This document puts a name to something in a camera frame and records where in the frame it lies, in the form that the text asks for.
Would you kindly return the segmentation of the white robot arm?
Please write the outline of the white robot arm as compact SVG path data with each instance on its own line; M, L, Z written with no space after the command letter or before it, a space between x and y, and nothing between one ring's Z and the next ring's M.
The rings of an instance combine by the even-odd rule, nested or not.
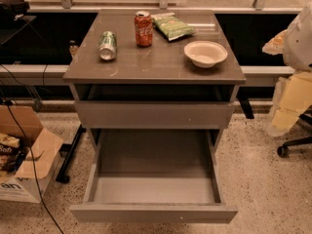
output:
M312 2L263 47L269 55L283 55L294 73L280 78L275 86L266 132L273 137L286 134L299 116L312 105Z

